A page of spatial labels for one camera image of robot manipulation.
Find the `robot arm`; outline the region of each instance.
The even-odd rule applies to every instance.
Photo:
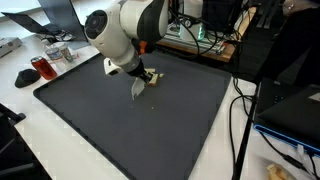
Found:
[[[91,13],[85,33],[113,64],[147,83],[152,75],[145,72],[131,38],[157,42],[165,35],[167,24],[168,0],[122,0]]]

